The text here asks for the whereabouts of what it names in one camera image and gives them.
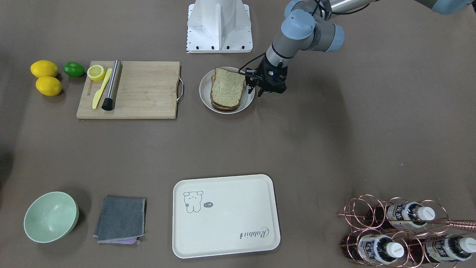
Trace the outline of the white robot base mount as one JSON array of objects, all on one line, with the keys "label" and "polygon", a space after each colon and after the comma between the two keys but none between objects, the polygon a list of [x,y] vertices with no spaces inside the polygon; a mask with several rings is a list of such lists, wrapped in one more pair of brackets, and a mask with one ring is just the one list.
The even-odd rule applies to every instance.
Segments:
[{"label": "white robot base mount", "polygon": [[187,18],[187,53],[253,50],[250,8],[241,0],[196,0]]}]

